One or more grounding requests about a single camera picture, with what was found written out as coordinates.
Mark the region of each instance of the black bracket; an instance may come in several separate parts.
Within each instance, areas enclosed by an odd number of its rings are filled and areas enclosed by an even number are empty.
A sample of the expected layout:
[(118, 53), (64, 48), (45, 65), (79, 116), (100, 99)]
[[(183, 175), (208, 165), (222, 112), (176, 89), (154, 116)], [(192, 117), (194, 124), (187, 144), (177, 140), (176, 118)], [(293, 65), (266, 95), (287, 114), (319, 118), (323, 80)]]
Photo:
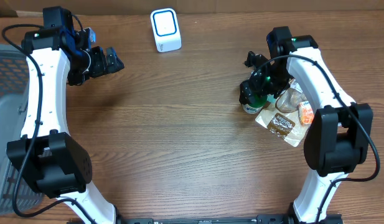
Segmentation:
[[(350, 106), (367, 134), (370, 135), (373, 111), (368, 104)], [(337, 133), (339, 123), (348, 128)], [(315, 113), (304, 142), (308, 166), (321, 177), (335, 172), (353, 172), (357, 164), (365, 162), (368, 141), (344, 108), (325, 106)]]
[[(287, 214), (258, 215), (257, 224), (314, 224), (299, 222), (294, 211), (293, 203), (290, 203)], [(341, 215), (327, 215), (319, 224), (343, 224)]]
[[(6, 154), (18, 171), (29, 145), (27, 136), (7, 144)], [(41, 157), (47, 147), (52, 155)], [(65, 193), (84, 192), (91, 182), (90, 156), (67, 133), (53, 130), (48, 136), (37, 137), (32, 150), (22, 177), (34, 192), (56, 198)]]
[[(288, 55), (298, 48), (314, 47), (318, 48), (317, 43), (310, 35), (293, 37), (289, 27), (275, 27), (266, 36), (271, 58)], [(247, 60), (244, 64), (247, 67), (259, 66), (267, 62), (268, 59), (261, 54), (248, 52)], [(239, 102), (243, 105), (254, 104), (255, 98), (261, 98), (266, 95), (273, 95), (277, 98), (283, 90), (289, 88), (289, 80), (293, 78), (287, 71), (287, 59), (281, 58), (275, 60), (272, 64), (264, 66), (262, 69), (253, 73), (248, 80), (240, 85)]]
[(42, 13), (44, 28), (26, 32), (22, 48), (29, 54), (49, 47), (62, 49), (70, 62), (69, 85), (82, 85), (90, 77), (97, 78), (124, 68), (112, 47), (106, 50), (107, 57), (101, 47), (91, 49), (91, 43), (95, 42), (93, 31), (90, 28), (76, 31), (69, 10), (56, 6), (44, 8)]
[(116, 224), (153, 224), (152, 218), (129, 218), (123, 219), (122, 222), (118, 222)]

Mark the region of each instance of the snack bag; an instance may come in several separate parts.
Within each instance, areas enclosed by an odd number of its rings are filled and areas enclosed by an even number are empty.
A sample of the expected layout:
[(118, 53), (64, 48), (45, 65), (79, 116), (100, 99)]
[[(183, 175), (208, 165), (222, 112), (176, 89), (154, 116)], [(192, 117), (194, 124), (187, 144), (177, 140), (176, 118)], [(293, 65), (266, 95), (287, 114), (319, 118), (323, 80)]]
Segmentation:
[[(296, 147), (304, 138), (309, 128), (309, 124), (302, 124), (300, 121), (299, 104), (302, 102), (306, 102), (309, 105), (301, 87), (295, 80), (291, 80), (290, 88), (278, 97), (274, 103), (270, 103), (269, 106), (263, 108), (255, 121), (284, 139), (290, 145)], [(306, 103), (304, 103), (305, 108), (300, 106), (302, 110), (306, 109)], [(302, 112), (302, 115), (305, 115), (303, 116), (304, 122), (305, 118), (310, 118), (307, 112), (305, 114)]]
[(312, 124), (315, 114), (308, 101), (300, 102), (298, 104), (298, 115), (299, 122), (302, 125)]

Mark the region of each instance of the white square speaker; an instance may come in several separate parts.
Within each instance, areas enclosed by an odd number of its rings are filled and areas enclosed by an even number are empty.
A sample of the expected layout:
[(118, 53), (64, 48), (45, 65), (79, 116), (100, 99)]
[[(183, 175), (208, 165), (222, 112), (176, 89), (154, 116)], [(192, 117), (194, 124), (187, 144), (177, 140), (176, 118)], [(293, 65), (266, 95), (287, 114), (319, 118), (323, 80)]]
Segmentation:
[(180, 49), (182, 41), (177, 20), (173, 9), (158, 9), (150, 15), (154, 40), (159, 52), (168, 52)]

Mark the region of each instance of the wooden table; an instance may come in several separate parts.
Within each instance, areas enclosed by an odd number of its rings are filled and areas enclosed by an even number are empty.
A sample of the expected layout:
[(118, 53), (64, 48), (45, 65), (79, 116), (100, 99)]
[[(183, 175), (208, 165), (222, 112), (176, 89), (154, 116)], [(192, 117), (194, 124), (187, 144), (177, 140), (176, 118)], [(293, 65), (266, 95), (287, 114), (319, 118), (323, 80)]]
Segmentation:
[[(372, 138), (380, 176), (343, 183), (329, 213), (345, 223), (384, 223), (384, 11), (179, 15), (182, 48), (159, 54), (149, 16), (80, 17), (97, 43), (114, 46), (126, 68), (68, 87), (70, 133), (90, 154), (93, 181), (127, 217), (243, 217), (283, 213), (300, 193), (308, 166), (292, 147), (256, 124), (239, 102), (252, 50), (269, 57), (266, 35), (289, 26), (311, 34), (344, 90), (374, 110)], [(0, 19), (3, 27), (41, 18)], [(9, 32), (20, 43), (27, 29)], [(367, 161), (351, 177), (374, 170)], [(51, 203), (44, 200), (41, 206)], [(32, 220), (75, 218), (60, 205)]]

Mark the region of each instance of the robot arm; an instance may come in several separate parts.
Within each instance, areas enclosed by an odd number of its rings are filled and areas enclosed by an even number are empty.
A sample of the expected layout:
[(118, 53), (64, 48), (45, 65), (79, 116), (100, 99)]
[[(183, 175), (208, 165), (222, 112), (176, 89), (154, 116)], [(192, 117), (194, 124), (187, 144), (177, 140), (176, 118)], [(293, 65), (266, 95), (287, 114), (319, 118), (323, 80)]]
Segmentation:
[[(347, 106), (350, 106), (351, 103), (355, 102), (354, 99), (343, 91), (331, 75), (321, 57), (321, 51), (319, 49), (304, 47), (297, 49), (295, 52), (291, 52), (290, 54), (304, 56), (316, 61), (328, 74), (333, 86), (335, 86), (335, 89), (340, 94), (342, 101), (344, 101)], [(299, 86), (305, 93), (313, 111), (322, 109), (328, 105), (333, 108), (342, 107), (337, 99), (334, 98), (334, 94), (323, 77), (323, 74), (317, 67), (313, 66), (311, 62), (307, 62), (299, 58), (288, 58), (287, 71), (299, 83)], [(318, 208), (324, 198), (326, 190), (333, 181), (339, 178), (346, 178), (347, 176), (348, 174), (344, 172), (336, 172), (327, 174), (325, 177), (321, 177), (316, 170), (309, 169), (301, 193), (293, 203), (293, 209), (299, 222), (314, 223), (318, 213)], [(330, 195), (323, 206), (319, 221), (325, 220), (327, 207), (329, 206), (339, 184), (340, 183), (337, 183), (336, 186), (332, 188)]]
[[(108, 203), (92, 179), (90, 156), (70, 137), (66, 121), (66, 86), (82, 85), (90, 77), (96, 78), (124, 68), (112, 48), (107, 57), (101, 47), (91, 48), (95, 36), (90, 28), (76, 32), (72, 15), (61, 7), (45, 8), (44, 29), (28, 32), (22, 42), (38, 63), (42, 76), (43, 97), (41, 123), (35, 154), (23, 173), (23, 178), (34, 192), (41, 192), (58, 200), (72, 198), (96, 223), (120, 223), (114, 205)], [(35, 129), (39, 81), (37, 70), (29, 58), (29, 100), (21, 140), (7, 144), (7, 155), (19, 170), (27, 145)], [(52, 155), (39, 157), (50, 149)], [(85, 222), (83, 212), (71, 202), (65, 202)]]
[[(294, 77), (316, 113), (304, 142), (304, 155), (310, 169), (300, 195), (292, 203), (288, 217), (281, 218), (281, 222), (271, 222), (273, 219), (266, 219), (267, 215), (258, 215), (258, 220), (265, 224), (292, 223), (289, 219), (294, 220), (293, 223), (314, 223), (320, 212), (319, 221), (330, 223), (329, 220), (334, 218), (335, 223), (338, 223), (340, 216), (327, 217), (326, 210), (340, 182), (331, 189), (322, 210), (318, 209), (333, 181), (346, 178), (357, 164), (365, 161), (368, 142), (357, 125), (351, 122), (345, 108), (334, 97), (335, 93), (319, 68), (312, 62), (293, 55), (309, 58), (324, 69), (341, 100), (364, 124), (368, 134), (373, 113), (367, 104), (357, 105), (354, 99), (343, 91), (327, 69), (321, 51), (310, 35), (292, 37), (288, 27), (277, 27), (268, 34), (267, 43), (271, 58), (281, 58), (269, 64), (263, 55), (248, 53), (245, 65), (254, 66), (255, 72), (240, 84), (240, 103), (254, 104), (257, 99), (268, 94), (277, 98), (289, 87), (289, 79)], [(337, 133), (340, 124), (348, 128), (346, 133)]]

